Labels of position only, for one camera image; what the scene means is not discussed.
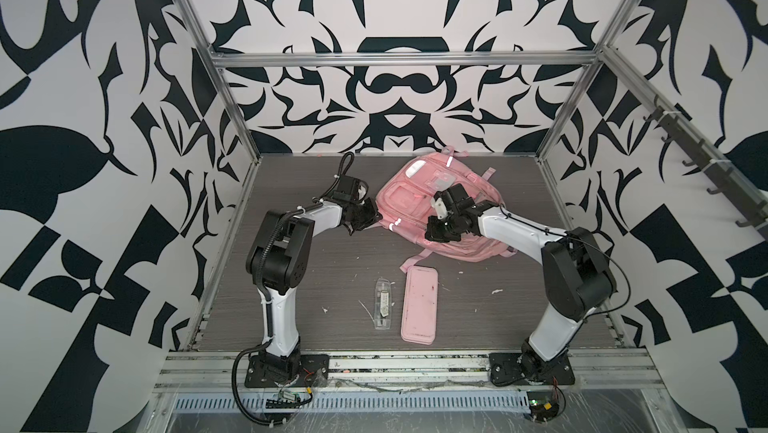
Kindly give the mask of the pink pencil case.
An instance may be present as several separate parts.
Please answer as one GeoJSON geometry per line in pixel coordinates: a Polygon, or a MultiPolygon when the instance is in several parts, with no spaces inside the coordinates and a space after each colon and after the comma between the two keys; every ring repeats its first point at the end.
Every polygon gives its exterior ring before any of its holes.
{"type": "Polygon", "coordinates": [[[438,272],[412,266],[406,273],[401,338],[410,343],[431,345],[436,337],[438,272]]]}

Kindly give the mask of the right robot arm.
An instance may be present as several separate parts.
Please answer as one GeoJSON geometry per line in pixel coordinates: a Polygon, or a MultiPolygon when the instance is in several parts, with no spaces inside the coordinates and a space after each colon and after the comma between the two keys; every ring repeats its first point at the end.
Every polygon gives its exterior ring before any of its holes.
{"type": "Polygon", "coordinates": [[[585,320],[616,292],[610,257],[584,228],[549,227],[492,201],[477,203],[460,184],[435,193],[431,205],[436,214],[427,222],[428,240],[448,243],[472,234],[501,242],[542,266],[548,306],[520,358],[523,377],[538,381],[566,357],[585,320]]]}

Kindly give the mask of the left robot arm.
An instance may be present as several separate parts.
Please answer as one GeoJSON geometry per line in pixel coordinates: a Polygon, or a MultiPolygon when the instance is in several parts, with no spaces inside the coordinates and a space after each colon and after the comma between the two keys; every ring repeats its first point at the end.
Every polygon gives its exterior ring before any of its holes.
{"type": "Polygon", "coordinates": [[[296,292],[307,271],[312,240],[342,227],[364,231],[382,219],[368,184],[348,174],[355,154],[345,153],[331,186],[306,207],[266,213],[246,259],[246,272],[259,291],[263,346],[255,352],[267,378],[286,383],[300,375],[296,292]]]}

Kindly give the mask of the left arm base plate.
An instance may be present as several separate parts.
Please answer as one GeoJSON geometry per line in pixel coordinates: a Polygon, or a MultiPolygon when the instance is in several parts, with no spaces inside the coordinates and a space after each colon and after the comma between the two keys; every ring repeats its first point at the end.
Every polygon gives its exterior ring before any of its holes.
{"type": "Polygon", "coordinates": [[[326,379],[329,366],[330,357],[325,354],[279,357],[262,352],[249,357],[244,386],[251,389],[311,386],[326,379]]]}

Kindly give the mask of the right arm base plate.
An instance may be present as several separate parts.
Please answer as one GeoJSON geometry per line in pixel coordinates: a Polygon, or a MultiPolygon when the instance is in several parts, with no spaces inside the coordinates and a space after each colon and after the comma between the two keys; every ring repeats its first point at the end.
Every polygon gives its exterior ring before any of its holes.
{"type": "Polygon", "coordinates": [[[513,385],[573,386],[576,383],[568,353],[549,361],[533,352],[491,353],[488,356],[490,382],[497,387],[513,385]]]}

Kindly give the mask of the pink student backpack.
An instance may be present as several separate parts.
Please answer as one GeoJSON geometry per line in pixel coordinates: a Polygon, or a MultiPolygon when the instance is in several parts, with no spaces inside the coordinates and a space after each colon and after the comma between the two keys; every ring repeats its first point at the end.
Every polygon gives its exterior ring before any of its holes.
{"type": "Polygon", "coordinates": [[[379,225],[422,248],[419,254],[400,266],[404,273],[433,253],[470,263],[516,254],[515,249],[499,241],[471,234],[450,243],[436,243],[425,238],[428,218],[435,214],[433,196],[439,191],[460,184],[477,202],[502,201],[501,194],[490,183],[495,170],[489,168],[483,174],[477,174],[460,161],[461,156],[451,147],[420,156],[407,163],[376,196],[376,205],[382,215],[379,225]]]}

